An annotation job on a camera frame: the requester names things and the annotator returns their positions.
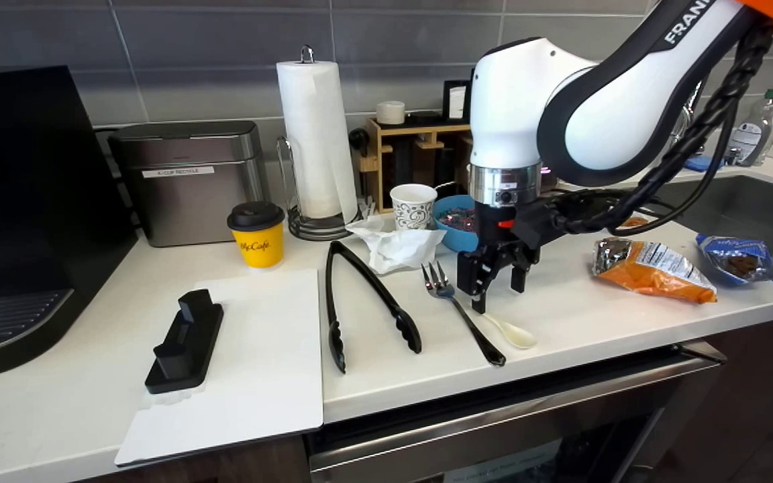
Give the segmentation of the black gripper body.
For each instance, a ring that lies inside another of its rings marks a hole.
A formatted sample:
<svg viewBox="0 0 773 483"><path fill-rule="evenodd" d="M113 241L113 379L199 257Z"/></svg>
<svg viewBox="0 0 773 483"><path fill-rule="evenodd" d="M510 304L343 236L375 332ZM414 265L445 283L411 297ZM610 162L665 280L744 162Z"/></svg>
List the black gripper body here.
<svg viewBox="0 0 773 483"><path fill-rule="evenodd" d="M564 233L553 201L526 201L518 207L475 203L478 215L478 250L462 252L455 264L458 291L470 295L473 268L486 265L490 283L501 268L510 268L518 257L540 260L540 250Z"/></svg>

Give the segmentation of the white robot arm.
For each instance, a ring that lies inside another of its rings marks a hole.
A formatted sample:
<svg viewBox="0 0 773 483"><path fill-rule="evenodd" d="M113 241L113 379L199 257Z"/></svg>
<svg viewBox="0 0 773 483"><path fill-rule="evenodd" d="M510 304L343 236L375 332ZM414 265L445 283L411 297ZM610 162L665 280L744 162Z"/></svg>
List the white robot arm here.
<svg viewBox="0 0 773 483"><path fill-rule="evenodd" d="M730 135L771 44L773 0L661 0L602 63L544 38L486 50L470 79L478 246L455 257L473 305L500 273L520 287L564 233L628 236L628 218Z"/></svg>

